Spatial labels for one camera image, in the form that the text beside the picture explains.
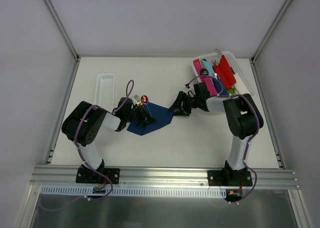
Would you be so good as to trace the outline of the blue paper napkin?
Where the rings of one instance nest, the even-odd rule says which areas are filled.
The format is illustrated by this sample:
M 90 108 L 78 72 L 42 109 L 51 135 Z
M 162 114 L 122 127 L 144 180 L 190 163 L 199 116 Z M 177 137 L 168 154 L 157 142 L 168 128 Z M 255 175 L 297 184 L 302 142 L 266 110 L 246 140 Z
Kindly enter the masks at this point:
M 146 105 L 135 104 L 131 115 L 127 131 L 142 136 L 169 125 L 174 112 L 169 112 L 168 108 L 149 102 Z

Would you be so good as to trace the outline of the iridescent rainbow spoon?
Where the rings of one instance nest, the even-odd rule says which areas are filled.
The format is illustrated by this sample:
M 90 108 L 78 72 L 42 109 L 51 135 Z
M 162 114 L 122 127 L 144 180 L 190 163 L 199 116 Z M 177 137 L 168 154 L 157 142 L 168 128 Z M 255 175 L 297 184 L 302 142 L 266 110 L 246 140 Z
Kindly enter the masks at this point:
M 149 115 L 152 117 L 152 113 L 148 107 L 148 103 L 149 103 L 148 97 L 146 95 L 142 95 L 140 98 L 140 101 L 141 101 L 142 106 L 147 108 Z

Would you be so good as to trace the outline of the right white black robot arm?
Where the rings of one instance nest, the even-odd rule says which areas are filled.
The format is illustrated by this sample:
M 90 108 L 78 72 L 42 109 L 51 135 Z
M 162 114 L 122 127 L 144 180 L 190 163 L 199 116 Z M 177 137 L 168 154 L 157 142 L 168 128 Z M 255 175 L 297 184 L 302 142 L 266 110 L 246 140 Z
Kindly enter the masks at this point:
M 193 85 L 194 92 L 180 91 L 169 107 L 175 116 L 189 116 L 192 109 L 213 112 L 221 109 L 232 133 L 232 144 L 228 159 L 222 170 L 207 172 L 210 186 L 252 187 L 253 171 L 247 165 L 251 141 L 263 127 L 264 121 L 250 94 L 210 96 L 204 82 Z

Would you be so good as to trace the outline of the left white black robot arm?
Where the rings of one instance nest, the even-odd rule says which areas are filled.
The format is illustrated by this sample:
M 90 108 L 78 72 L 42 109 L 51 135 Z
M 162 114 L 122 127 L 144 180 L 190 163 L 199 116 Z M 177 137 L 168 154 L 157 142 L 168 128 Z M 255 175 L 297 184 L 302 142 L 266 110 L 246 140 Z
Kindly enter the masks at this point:
M 112 112 L 81 101 L 62 124 L 61 131 L 73 142 L 87 171 L 87 177 L 94 183 L 104 179 L 104 161 L 98 153 L 95 138 L 100 128 L 120 132 L 127 123 L 138 127 L 156 123 L 156 120 L 144 109 L 144 104 L 134 104 L 130 98 L 122 97 Z

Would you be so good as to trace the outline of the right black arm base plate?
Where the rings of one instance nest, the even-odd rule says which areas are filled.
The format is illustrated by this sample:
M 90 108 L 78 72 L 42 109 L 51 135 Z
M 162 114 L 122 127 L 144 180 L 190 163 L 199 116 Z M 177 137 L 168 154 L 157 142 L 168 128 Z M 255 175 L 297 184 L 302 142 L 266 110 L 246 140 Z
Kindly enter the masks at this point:
M 209 186 L 253 186 L 252 176 L 248 170 L 209 170 L 207 180 Z

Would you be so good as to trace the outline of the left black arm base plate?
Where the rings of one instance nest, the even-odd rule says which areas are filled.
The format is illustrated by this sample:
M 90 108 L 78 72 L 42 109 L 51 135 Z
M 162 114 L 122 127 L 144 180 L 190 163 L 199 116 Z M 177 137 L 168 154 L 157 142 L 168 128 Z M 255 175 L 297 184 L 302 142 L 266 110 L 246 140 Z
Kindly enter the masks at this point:
M 97 170 L 104 176 L 108 177 L 112 184 L 118 184 L 121 170 L 119 168 L 106 168 L 103 164 Z M 75 182 L 84 184 L 102 184 L 105 178 L 84 165 L 81 165 L 76 174 Z

